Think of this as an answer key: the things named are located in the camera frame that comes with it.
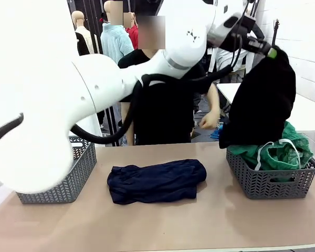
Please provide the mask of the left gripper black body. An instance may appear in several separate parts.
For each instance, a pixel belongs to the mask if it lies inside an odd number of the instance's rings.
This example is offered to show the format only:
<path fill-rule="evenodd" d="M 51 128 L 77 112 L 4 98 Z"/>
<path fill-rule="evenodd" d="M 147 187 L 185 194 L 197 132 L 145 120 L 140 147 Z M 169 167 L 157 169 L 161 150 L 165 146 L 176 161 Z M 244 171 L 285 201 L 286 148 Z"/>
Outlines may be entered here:
<path fill-rule="evenodd" d="M 255 47 L 249 44 L 251 41 L 249 37 L 255 38 L 255 34 L 252 30 L 241 28 L 238 32 L 236 32 L 236 29 L 231 29 L 225 38 L 225 50 L 233 52 L 241 48 L 254 53 Z"/>

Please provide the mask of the black garment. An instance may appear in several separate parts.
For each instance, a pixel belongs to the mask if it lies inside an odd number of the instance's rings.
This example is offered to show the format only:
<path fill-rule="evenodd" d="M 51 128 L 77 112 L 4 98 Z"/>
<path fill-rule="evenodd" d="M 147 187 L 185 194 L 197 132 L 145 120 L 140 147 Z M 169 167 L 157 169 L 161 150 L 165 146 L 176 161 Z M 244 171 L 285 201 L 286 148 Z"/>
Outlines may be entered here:
<path fill-rule="evenodd" d="M 296 74 L 287 54 L 274 46 L 244 78 L 219 135 L 219 147 L 263 145 L 281 138 L 296 98 Z"/>

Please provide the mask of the green garment with white drawstring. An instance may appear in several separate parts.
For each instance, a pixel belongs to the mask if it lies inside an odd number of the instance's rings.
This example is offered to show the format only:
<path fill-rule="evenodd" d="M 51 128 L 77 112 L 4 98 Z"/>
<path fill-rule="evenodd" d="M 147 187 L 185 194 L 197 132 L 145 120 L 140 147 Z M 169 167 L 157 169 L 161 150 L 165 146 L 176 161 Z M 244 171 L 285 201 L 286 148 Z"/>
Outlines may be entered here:
<path fill-rule="evenodd" d="M 309 140 L 289 122 L 278 128 L 249 124 L 227 150 L 253 171 L 293 171 L 306 168 L 313 157 Z"/>

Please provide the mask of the person's left forearm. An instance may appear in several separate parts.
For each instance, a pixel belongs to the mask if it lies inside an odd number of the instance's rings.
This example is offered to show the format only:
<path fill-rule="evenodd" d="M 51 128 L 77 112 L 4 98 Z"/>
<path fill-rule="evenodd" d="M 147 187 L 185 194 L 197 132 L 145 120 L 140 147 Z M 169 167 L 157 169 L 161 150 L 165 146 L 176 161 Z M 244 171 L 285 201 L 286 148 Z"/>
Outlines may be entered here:
<path fill-rule="evenodd" d="M 219 94 L 216 86 L 212 83 L 207 92 L 207 101 L 210 107 L 210 115 L 212 118 L 219 120 L 220 118 L 220 105 L 219 105 Z"/>

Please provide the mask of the person's left hand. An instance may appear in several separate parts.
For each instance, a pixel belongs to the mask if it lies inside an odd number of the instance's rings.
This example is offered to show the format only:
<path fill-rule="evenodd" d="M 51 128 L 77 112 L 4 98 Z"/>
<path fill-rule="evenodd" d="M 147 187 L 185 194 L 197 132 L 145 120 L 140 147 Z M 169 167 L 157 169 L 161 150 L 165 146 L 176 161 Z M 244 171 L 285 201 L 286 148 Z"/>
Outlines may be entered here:
<path fill-rule="evenodd" d="M 217 124 L 220 120 L 220 114 L 216 114 L 216 113 L 208 113 L 206 114 L 200 121 L 199 126 L 202 129 L 215 129 L 217 127 Z"/>

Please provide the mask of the black poles behind mannequins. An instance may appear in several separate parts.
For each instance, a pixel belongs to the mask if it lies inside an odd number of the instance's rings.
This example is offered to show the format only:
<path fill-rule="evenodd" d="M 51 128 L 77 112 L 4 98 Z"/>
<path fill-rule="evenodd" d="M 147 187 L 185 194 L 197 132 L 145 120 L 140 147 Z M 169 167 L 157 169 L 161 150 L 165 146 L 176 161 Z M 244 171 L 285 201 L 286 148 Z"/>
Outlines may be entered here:
<path fill-rule="evenodd" d="M 248 8 L 249 15 L 255 16 L 260 1 L 261 0 L 250 0 Z"/>

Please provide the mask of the large white table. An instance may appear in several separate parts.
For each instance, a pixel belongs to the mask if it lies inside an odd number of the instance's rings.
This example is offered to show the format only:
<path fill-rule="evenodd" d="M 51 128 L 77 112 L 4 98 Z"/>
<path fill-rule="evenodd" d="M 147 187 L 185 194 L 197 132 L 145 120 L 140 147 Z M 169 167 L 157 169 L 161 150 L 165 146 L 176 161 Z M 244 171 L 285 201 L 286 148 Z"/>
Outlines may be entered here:
<path fill-rule="evenodd" d="M 232 103 L 240 83 L 218 84 L 218 90 Z M 291 116 L 287 119 L 296 131 L 315 131 L 315 102 L 296 94 Z"/>

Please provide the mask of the blue cloth on floor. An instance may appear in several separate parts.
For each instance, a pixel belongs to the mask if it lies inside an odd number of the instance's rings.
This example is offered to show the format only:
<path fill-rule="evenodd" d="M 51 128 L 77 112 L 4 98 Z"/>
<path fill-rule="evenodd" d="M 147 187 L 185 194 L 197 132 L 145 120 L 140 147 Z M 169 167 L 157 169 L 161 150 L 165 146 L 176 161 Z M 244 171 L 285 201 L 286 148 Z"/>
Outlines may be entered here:
<path fill-rule="evenodd" d="M 223 125 L 219 124 L 213 133 L 210 134 L 211 139 L 219 140 L 219 135 L 222 131 Z"/>

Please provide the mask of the mannequin in red shirt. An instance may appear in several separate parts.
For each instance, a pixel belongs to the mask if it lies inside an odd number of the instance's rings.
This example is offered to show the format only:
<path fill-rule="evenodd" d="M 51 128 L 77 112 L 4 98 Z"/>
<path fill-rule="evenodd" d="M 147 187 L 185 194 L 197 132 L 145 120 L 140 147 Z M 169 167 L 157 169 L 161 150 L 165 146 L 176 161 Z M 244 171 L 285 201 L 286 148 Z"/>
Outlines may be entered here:
<path fill-rule="evenodd" d="M 125 28 L 125 31 L 128 33 L 131 39 L 134 50 L 137 50 L 138 42 L 139 42 L 138 40 L 139 31 L 138 31 L 138 24 L 137 24 L 136 16 L 135 16 L 135 13 L 133 12 L 131 12 L 131 27 Z"/>

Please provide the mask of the mannequin in light blue sweater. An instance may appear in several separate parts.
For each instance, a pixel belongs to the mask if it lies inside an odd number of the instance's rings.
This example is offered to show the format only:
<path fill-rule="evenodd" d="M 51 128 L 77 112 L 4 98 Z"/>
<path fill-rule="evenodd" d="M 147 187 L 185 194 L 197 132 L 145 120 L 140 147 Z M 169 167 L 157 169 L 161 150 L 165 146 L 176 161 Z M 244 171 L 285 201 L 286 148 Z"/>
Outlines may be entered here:
<path fill-rule="evenodd" d="M 103 54 L 110 57 L 116 64 L 127 54 L 134 51 L 129 34 L 123 25 L 111 24 L 111 18 L 115 17 L 115 11 L 111 10 L 111 3 L 114 0 L 107 0 L 104 3 L 104 11 L 107 21 L 102 24 L 101 45 Z"/>

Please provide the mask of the grey plastic woven basket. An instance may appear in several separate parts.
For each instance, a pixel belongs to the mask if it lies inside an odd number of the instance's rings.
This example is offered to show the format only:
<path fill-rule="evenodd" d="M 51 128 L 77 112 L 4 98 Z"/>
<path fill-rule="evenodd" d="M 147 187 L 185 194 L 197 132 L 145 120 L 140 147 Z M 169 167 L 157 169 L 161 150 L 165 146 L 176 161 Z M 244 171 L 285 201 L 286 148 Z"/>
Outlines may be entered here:
<path fill-rule="evenodd" d="M 70 136 L 73 163 L 66 178 L 56 187 L 38 194 L 17 193 L 22 204 L 67 204 L 74 202 L 87 182 L 96 163 L 95 144 Z"/>
<path fill-rule="evenodd" d="M 230 150 L 226 160 L 244 194 L 251 200 L 278 200 L 306 197 L 315 176 L 315 159 L 304 169 L 255 171 Z"/>

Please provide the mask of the mannequin in beige black outfit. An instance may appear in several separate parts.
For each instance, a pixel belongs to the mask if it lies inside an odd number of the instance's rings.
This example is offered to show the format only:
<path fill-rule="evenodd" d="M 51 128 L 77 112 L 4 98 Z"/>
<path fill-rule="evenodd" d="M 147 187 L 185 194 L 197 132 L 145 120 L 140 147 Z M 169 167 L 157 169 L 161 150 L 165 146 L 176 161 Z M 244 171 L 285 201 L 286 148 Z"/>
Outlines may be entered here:
<path fill-rule="evenodd" d="M 98 46 L 98 40 L 96 34 L 93 36 L 91 35 L 91 32 L 86 29 L 84 22 L 85 22 L 85 16 L 83 12 L 76 10 L 73 11 L 71 14 L 72 22 L 76 28 L 75 32 L 81 34 L 86 42 L 86 45 L 88 47 L 90 54 L 95 54 L 95 49 L 93 47 L 93 43 L 96 44 L 96 50 L 97 53 L 100 53 L 99 46 Z"/>

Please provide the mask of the navy blue shorts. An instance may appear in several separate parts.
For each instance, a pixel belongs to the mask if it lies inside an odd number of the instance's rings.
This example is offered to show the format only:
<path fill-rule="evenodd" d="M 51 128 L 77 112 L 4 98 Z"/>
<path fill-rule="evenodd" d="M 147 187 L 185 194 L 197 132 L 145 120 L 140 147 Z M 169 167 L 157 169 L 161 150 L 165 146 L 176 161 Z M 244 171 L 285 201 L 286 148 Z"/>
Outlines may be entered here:
<path fill-rule="evenodd" d="M 107 185 L 115 204 L 171 203 L 195 199 L 197 186 L 206 178 L 199 160 L 185 159 L 145 167 L 113 166 Z"/>

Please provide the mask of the white fabric backdrop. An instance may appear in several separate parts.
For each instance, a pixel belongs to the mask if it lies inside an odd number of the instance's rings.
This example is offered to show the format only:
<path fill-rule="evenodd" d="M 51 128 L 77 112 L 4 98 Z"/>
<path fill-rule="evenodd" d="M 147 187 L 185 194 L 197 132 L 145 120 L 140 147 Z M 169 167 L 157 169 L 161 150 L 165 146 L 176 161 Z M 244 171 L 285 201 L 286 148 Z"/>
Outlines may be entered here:
<path fill-rule="evenodd" d="M 77 56 L 67 0 L 0 0 L 0 64 Z"/>

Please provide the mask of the black tripod by brick wall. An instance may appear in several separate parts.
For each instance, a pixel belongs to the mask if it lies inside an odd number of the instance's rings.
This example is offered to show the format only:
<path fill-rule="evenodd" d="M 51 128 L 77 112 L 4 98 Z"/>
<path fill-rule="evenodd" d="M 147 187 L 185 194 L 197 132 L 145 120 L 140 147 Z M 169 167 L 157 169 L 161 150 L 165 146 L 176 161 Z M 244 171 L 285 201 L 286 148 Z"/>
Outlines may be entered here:
<path fill-rule="evenodd" d="M 273 32 L 272 42 L 271 42 L 272 46 L 274 46 L 275 43 L 276 43 L 276 37 L 277 37 L 278 28 L 279 28 L 279 20 L 276 19 L 276 20 L 274 21 L 274 32 Z"/>

